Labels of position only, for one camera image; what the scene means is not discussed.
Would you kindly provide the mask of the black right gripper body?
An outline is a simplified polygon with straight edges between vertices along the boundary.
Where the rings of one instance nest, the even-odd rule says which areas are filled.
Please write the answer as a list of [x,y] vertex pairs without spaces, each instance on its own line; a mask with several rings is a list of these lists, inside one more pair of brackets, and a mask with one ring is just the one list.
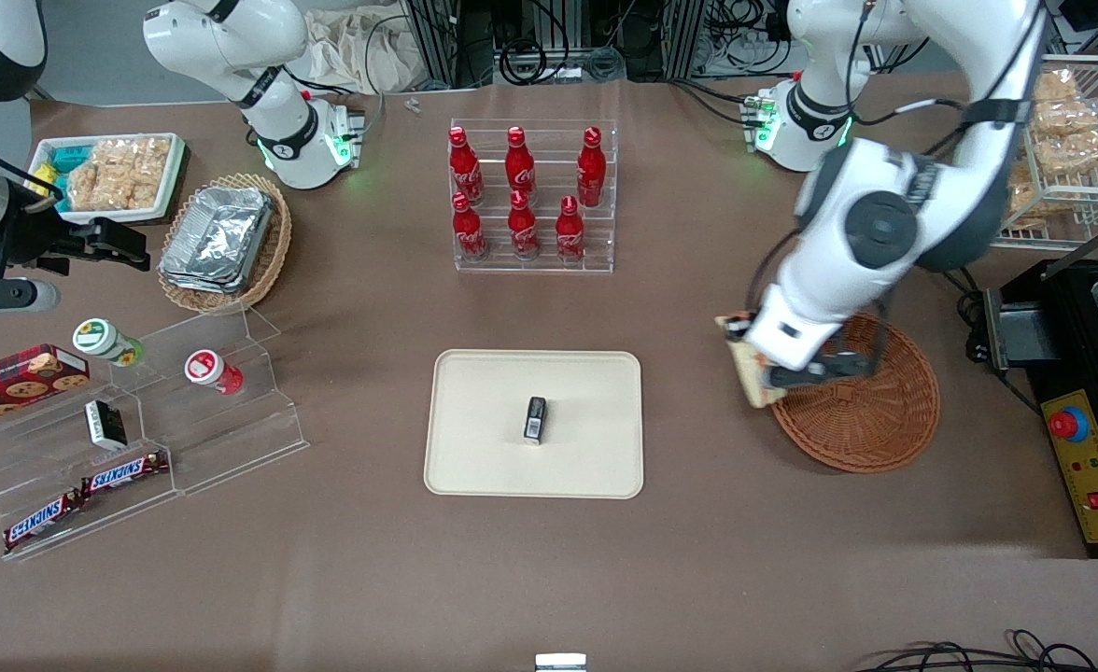
[[90,226],[58,213],[5,213],[0,219],[0,273],[15,265],[51,259],[94,260],[87,243]]

